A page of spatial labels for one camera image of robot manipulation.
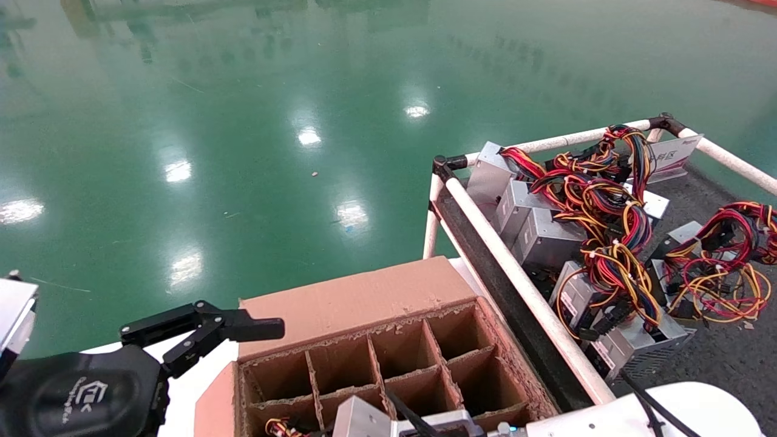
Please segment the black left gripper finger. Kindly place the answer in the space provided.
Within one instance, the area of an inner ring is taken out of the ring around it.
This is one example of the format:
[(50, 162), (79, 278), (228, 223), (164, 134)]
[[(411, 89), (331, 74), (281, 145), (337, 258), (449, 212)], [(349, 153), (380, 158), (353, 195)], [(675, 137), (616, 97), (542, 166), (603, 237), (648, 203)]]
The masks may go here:
[(241, 343), (283, 338), (284, 320), (255, 319), (245, 309), (223, 310), (199, 300), (121, 327), (120, 342), (145, 348), (181, 334), (188, 336), (163, 355), (163, 369), (169, 378), (180, 378), (226, 340)]

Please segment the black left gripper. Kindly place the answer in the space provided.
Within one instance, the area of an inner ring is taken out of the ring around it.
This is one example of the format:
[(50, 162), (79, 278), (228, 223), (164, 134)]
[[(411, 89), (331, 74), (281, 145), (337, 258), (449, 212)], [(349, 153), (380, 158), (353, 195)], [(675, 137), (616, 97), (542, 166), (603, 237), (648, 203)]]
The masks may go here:
[(3, 436), (156, 436), (169, 381), (136, 346), (16, 361), (2, 379)]

